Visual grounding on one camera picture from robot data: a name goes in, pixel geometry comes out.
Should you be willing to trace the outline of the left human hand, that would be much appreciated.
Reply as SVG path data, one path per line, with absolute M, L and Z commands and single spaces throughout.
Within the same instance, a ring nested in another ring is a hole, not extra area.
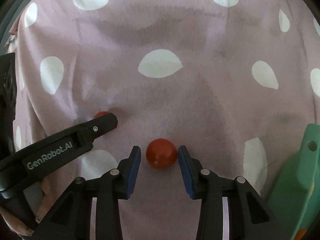
M 1 205 L 1 217 L 20 238 L 30 237 L 62 191 L 54 189 L 50 177 L 31 185 Z

